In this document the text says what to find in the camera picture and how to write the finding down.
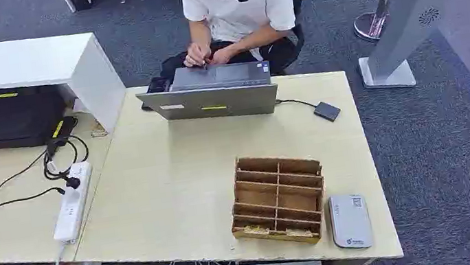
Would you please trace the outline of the person's right hand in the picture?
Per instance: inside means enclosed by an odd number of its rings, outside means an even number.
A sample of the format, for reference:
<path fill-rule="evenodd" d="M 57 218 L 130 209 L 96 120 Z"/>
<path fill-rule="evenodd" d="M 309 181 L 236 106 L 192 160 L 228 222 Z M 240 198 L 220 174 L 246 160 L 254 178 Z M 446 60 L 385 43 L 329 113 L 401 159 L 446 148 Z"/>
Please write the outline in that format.
<path fill-rule="evenodd" d="M 206 67 L 211 62 L 210 45 L 191 43 L 187 48 L 187 54 L 183 64 L 186 67 Z"/>

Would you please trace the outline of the person's left hand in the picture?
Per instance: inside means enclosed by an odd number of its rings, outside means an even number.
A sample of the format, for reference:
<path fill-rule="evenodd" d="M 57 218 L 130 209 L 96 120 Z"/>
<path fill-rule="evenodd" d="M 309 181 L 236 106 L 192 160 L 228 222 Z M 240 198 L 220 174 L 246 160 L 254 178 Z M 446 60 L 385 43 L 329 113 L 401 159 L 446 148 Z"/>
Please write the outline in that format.
<path fill-rule="evenodd" d="M 222 65 L 222 64 L 227 64 L 230 62 L 230 60 L 235 57 L 237 54 L 237 51 L 235 50 L 235 47 L 233 44 L 228 45 L 227 47 L 223 47 L 222 49 L 218 49 L 215 51 L 209 61 L 211 65 Z"/>

